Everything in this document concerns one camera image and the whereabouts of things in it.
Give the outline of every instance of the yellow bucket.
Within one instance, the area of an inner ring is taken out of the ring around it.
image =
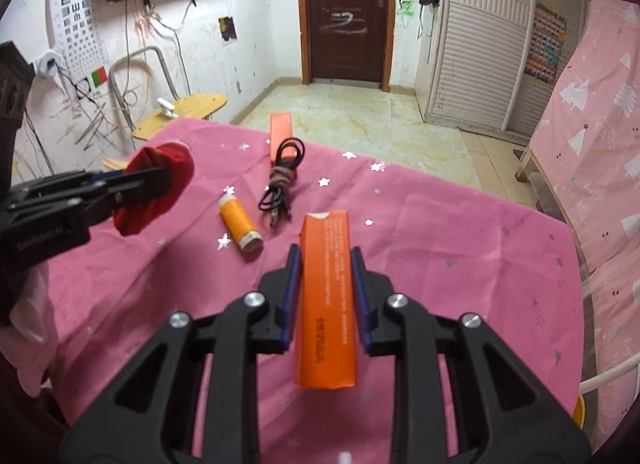
[[[575,403],[574,414],[572,415],[574,423],[582,429],[584,427],[584,415],[586,409],[584,406],[584,397],[582,394],[578,395],[578,401]]]

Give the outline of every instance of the wooden door frame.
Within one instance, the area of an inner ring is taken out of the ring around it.
[[[311,83],[311,33],[309,29],[308,0],[298,0],[300,13],[300,49],[302,51],[302,84]],[[396,0],[386,0],[385,46],[382,57],[382,81],[380,89],[389,92],[391,60],[394,50],[394,27],[396,25]]]

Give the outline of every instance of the power outlet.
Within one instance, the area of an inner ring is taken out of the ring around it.
[[[42,56],[33,62],[36,76],[39,78],[51,78],[56,72],[56,63],[62,65],[62,55],[53,49],[47,50]]]

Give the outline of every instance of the brown door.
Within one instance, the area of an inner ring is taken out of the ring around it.
[[[311,77],[382,81],[386,0],[308,0]]]

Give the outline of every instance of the white plug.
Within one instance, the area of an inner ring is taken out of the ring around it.
[[[175,119],[178,117],[178,114],[174,112],[175,105],[172,105],[166,99],[158,98],[158,105],[162,107],[162,114],[169,119]]]
[[[40,78],[53,77],[56,64],[62,65],[62,56],[53,49],[47,50],[42,56],[33,62],[36,76]]]

